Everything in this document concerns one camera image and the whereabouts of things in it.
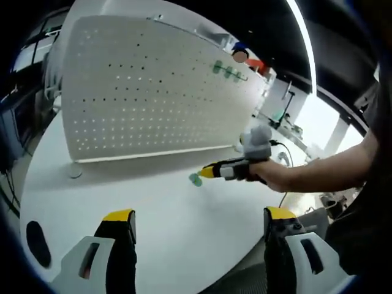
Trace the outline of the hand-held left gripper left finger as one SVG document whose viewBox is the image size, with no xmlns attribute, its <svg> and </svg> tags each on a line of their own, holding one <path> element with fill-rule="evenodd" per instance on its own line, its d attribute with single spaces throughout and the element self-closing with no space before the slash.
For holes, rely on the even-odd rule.
<svg viewBox="0 0 392 294">
<path fill-rule="evenodd" d="M 51 282 L 56 293 L 135 293 L 135 211 L 107 214 L 94 235 L 81 239 L 61 260 Z"/>
</svg>

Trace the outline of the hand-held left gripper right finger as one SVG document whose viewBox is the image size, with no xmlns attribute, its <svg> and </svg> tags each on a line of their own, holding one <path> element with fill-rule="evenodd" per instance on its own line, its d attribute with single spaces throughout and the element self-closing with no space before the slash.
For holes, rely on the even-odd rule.
<svg viewBox="0 0 392 294">
<path fill-rule="evenodd" d="M 264 209 L 266 287 L 268 293 L 340 293 L 352 277 L 337 252 L 324 240 L 324 209 L 300 217 L 285 208 Z"/>
</svg>

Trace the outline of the person's right hand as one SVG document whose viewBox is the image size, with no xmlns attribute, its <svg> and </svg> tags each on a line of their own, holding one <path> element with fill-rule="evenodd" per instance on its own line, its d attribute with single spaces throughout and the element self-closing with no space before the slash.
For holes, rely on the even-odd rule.
<svg viewBox="0 0 392 294">
<path fill-rule="evenodd" d="M 285 167 L 273 160 L 267 160 L 249 166 L 252 176 L 258 176 L 266 185 L 276 192 L 288 192 L 292 179 L 291 168 Z"/>
</svg>

